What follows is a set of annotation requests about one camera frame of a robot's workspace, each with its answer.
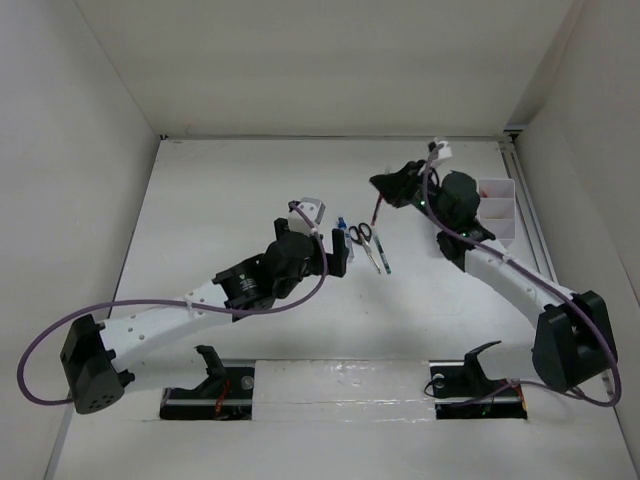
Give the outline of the red pen with white cap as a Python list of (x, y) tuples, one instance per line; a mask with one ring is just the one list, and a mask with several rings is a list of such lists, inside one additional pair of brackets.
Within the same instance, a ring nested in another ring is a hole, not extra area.
[(371, 217), (371, 221), (370, 221), (370, 226), (373, 230), (373, 228), (376, 226), (376, 222), (378, 220), (379, 217), (379, 212), (380, 212), (380, 208), (383, 202), (383, 197), (382, 195), (378, 195), (375, 206), (374, 206), (374, 210), (373, 210), (373, 214)]

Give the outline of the blue spray bottle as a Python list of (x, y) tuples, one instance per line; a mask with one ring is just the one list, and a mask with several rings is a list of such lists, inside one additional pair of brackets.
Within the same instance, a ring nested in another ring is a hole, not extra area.
[(345, 219), (342, 216), (338, 217), (337, 227), (342, 232), (342, 234), (344, 236), (345, 246), (346, 246), (347, 251), (348, 251), (347, 262), (348, 263), (352, 263), (353, 260), (354, 260), (354, 249), (353, 249), (352, 239), (351, 239), (351, 236), (350, 236), (350, 233), (349, 233), (349, 228), (347, 226), (347, 223), (346, 223)]

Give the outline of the black handled scissors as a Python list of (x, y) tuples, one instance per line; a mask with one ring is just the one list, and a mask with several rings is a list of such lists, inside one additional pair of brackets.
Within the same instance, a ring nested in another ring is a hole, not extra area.
[(378, 274), (380, 274), (381, 268), (374, 257), (374, 254), (370, 245), (370, 241), (372, 240), (372, 236), (373, 236), (371, 226), (366, 222), (360, 222), (357, 225), (351, 225), (349, 227), (349, 235), (354, 244), (359, 245), (363, 248), (373, 268)]

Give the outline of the green pen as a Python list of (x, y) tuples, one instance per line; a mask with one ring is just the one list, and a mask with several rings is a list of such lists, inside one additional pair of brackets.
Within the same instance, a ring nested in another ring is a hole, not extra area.
[(383, 245), (382, 245), (382, 243), (380, 241), (379, 235), (378, 235), (378, 233), (377, 233), (375, 228), (372, 229), (372, 239), (374, 241), (374, 244), (376, 246), (376, 249), (378, 251), (378, 254), (380, 256), (380, 259), (382, 261), (382, 264), (383, 264), (383, 267), (384, 267), (384, 270), (385, 270), (386, 274), (387, 275), (391, 275), (392, 269), (391, 269), (391, 267), (389, 265), (386, 253), (385, 253), (384, 248), (383, 248)]

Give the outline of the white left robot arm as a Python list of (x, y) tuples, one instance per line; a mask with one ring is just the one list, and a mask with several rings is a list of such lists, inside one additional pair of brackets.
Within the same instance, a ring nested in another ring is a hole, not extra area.
[(147, 361), (151, 353), (209, 328), (291, 310), (298, 304), (282, 301), (305, 278), (324, 280), (333, 266), (345, 272), (340, 231), (333, 231), (334, 250), (326, 253), (318, 221), (293, 211), (274, 227), (276, 239), (264, 253), (179, 299), (142, 299), (144, 311), (105, 322), (91, 311), (74, 315), (60, 360), (75, 411), (94, 414), (130, 391), (164, 386), (170, 370), (154, 373)]

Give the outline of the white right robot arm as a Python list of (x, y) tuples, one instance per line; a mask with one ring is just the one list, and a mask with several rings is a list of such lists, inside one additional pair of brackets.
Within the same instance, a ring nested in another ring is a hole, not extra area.
[(500, 348), (494, 339), (469, 351), (463, 384), (487, 395), (500, 380), (532, 380), (561, 394), (578, 395), (584, 382), (610, 372), (620, 378), (618, 352), (604, 299), (552, 282), (510, 255), (484, 218), (489, 200), (470, 175), (440, 176), (436, 162), (418, 160), (369, 179), (380, 201), (413, 207), (437, 229), (441, 254), (462, 273), (490, 287), (532, 325), (526, 347)]

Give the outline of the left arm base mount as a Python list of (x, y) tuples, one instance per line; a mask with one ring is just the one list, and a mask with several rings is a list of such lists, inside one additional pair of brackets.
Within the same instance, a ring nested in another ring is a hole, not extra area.
[(253, 416), (254, 360), (221, 360), (212, 346), (196, 352), (206, 376), (192, 389), (166, 388), (159, 418), (166, 421), (248, 421)]

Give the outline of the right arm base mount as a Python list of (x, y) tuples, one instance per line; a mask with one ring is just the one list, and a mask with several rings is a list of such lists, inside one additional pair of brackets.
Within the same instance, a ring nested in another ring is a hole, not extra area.
[(423, 394), (434, 400), (437, 420), (528, 419), (520, 386), (505, 378), (489, 379), (480, 365), (479, 355), (498, 344), (485, 343), (462, 360), (429, 363)]

